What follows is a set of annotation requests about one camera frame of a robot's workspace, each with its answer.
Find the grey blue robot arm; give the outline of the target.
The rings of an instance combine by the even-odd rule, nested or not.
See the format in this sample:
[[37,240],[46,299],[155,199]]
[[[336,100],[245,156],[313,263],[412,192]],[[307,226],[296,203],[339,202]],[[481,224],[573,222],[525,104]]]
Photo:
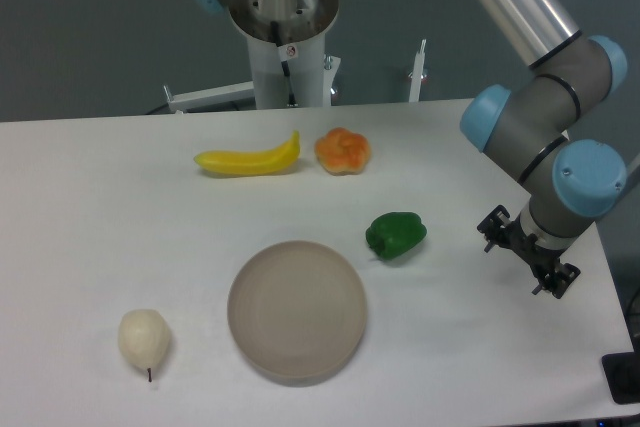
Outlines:
[[[579,276],[562,254],[610,211],[627,182],[613,148],[571,141],[565,131],[619,87],[626,56],[607,37],[585,37],[557,0],[480,1],[534,77],[516,92],[486,88],[462,115],[465,137],[530,194],[516,218],[497,207],[478,229],[489,247],[526,262],[541,290],[561,297]],[[245,35],[258,107],[330,104],[335,60],[323,47],[338,0],[197,2],[227,11]]]

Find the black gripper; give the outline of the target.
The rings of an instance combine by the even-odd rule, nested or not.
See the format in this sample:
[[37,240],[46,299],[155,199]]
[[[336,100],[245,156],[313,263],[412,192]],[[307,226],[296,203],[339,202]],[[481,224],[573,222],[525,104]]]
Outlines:
[[545,291],[561,299],[571,284],[580,276],[581,270],[573,264],[562,262],[560,250],[550,250],[537,244],[538,236],[526,234],[521,220],[511,221],[503,205],[496,206],[477,226],[485,240],[484,252],[494,247],[512,250],[531,268],[538,284],[533,295]]

